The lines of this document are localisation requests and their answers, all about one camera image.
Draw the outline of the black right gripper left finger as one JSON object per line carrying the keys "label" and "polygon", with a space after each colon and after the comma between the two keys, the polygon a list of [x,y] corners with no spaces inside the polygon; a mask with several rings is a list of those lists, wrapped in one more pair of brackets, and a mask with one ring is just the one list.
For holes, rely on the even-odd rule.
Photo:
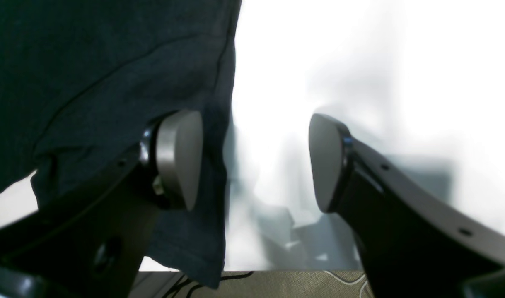
{"label": "black right gripper left finger", "polygon": [[0,229],[0,296],[128,297],[161,212],[193,210],[202,154],[199,111],[150,123],[91,179]]}

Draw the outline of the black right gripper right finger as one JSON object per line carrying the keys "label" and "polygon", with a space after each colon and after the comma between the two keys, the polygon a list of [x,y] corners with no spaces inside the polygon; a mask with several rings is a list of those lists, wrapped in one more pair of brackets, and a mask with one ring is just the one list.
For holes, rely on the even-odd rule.
{"label": "black right gripper right finger", "polygon": [[353,231],[377,298],[505,298],[505,236],[440,202],[341,121],[314,114],[317,205]]}

